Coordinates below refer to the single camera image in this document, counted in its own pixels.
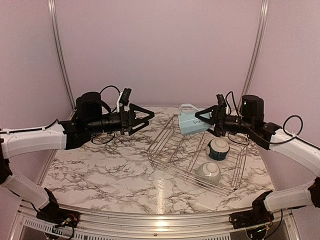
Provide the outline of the light blue mug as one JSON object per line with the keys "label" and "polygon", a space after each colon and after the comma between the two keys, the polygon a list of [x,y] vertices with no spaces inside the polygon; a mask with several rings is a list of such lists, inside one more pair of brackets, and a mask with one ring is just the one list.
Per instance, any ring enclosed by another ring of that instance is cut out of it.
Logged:
{"label": "light blue mug", "polygon": [[183,136],[192,135],[208,130],[211,125],[195,117],[201,110],[191,103],[183,103],[178,108],[178,125]]}

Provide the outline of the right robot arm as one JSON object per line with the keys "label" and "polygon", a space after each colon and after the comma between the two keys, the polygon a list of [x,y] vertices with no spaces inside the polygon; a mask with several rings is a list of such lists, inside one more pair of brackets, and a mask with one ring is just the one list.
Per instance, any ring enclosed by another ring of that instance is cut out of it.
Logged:
{"label": "right robot arm", "polygon": [[268,151],[295,161],[315,175],[315,180],[261,194],[252,203],[247,219],[258,224],[267,214],[281,209],[320,206],[320,148],[289,133],[284,125],[264,121],[264,100],[256,95],[243,95],[235,115],[226,112],[227,99],[217,95],[218,104],[195,113],[195,117],[214,127],[211,133],[221,137],[226,132],[247,134],[249,139]]}

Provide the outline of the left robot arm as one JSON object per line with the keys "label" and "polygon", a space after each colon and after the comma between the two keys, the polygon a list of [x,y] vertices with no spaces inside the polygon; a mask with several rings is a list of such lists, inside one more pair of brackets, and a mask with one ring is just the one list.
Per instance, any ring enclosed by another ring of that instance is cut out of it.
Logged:
{"label": "left robot arm", "polygon": [[147,127],[154,112],[129,102],[131,89],[124,89],[112,112],[101,93],[90,91],[76,99],[76,111],[70,120],[55,120],[48,126],[0,131],[0,185],[32,203],[38,216],[53,223],[64,213],[53,193],[36,185],[10,167],[15,156],[46,150],[72,150],[91,141],[95,134],[120,132],[133,135]]}

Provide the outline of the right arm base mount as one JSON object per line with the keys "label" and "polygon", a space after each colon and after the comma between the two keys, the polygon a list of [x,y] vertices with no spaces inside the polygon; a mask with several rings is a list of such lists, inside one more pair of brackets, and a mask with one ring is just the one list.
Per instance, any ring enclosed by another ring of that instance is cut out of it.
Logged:
{"label": "right arm base mount", "polygon": [[248,228],[274,220],[274,215],[266,210],[251,209],[230,214],[229,222],[234,229]]}

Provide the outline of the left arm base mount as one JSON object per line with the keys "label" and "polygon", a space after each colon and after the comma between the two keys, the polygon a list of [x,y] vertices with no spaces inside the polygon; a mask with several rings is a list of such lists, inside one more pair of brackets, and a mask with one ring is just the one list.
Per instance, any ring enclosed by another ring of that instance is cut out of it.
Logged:
{"label": "left arm base mount", "polygon": [[36,218],[59,226],[62,226],[62,222],[70,218],[71,221],[65,225],[76,228],[79,222],[80,213],[78,211],[60,209],[58,213],[53,216],[45,216],[45,214],[41,212],[37,213]]}

